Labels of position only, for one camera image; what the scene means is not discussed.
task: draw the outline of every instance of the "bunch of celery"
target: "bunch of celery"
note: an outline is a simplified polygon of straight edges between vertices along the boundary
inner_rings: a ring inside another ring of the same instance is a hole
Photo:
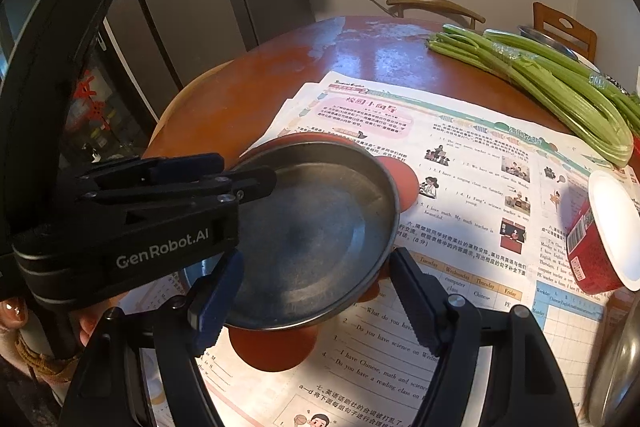
[[[430,49],[526,90],[604,158],[628,163],[633,137],[626,122],[640,130],[640,106],[604,77],[518,35],[487,30],[480,36],[448,24],[443,30],[429,40]]]

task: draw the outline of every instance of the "fingernail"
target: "fingernail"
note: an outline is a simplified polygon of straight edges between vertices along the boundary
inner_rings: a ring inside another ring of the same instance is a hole
[[[27,305],[22,297],[13,297],[0,303],[0,315],[7,328],[21,328],[27,323]]]

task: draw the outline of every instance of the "wooden table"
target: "wooden table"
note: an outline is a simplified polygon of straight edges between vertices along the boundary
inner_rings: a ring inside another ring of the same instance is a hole
[[[171,115],[146,156],[222,154],[233,165],[267,130],[287,98],[331,70],[466,100],[568,132],[549,111],[505,81],[429,51],[436,23],[336,17],[279,36],[201,83]]]

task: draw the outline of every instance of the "red and white cup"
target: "red and white cup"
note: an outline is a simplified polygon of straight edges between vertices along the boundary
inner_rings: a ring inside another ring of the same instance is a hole
[[[589,198],[566,240],[569,266],[589,294],[626,286],[640,290],[640,215],[625,187],[611,174],[589,177]]]

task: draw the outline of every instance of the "chair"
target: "chair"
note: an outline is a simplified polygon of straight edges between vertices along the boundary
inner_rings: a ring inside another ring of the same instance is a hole
[[[166,124],[167,120],[169,120],[169,117],[175,112],[176,109],[178,109],[184,103],[184,101],[187,98],[189,98],[189,95],[193,92],[193,90],[197,86],[203,83],[204,80],[207,80],[212,74],[218,73],[218,71],[220,71],[222,68],[224,68],[228,64],[231,64],[232,62],[233,61],[230,60],[228,62],[225,62],[224,64],[220,64],[219,66],[216,66],[215,68],[211,68],[209,71],[205,71],[200,76],[197,76],[191,82],[189,82],[189,84],[184,86],[182,90],[179,91],[178,94],[174,96],[174,99],[171,102],[169,102],[169,105],[166,106],[166,109],[162,113],[160,120],[158,120],[158,123],[156,124],[156,128],[154,129],[153,134],[151,135],[151,140],[149,140],[149,143],[153,142],[156,135],[160,132],[162,127],[164,127],[164,124]]]
[[[447,0],[387,0],[386,5],[391,6],[391,11],[400,18],[404,18],[404,10],[415,9],[425,10],[447,17],[451,15],[469,17],[471,22],[468,28],[471,30],[476,29],[476,21],[481,24],[486,22],[486,19],[481,15],[466,9],[464,6],[460,6],[460,4]]]
[[[571,35],[574,39],[583,42],[586,46],[586,51],[585,47],[579,46],[575,42],[571,42],[567,39],[563,39],[555,32],[552,33],[545,30],[545,23],[566,33],[567,35]],[[574,52],[584,55],[588,61],[593,62],[595,60],[598,36],[593,30],[588,29],[586,26],[583,26],[577,20],[569,17],[568,15],[565,15],[558,10],[554,10],[541,2],[535,2],[533,3],[533,27],[539,32],[543,32],[545,35],[561,42]]]

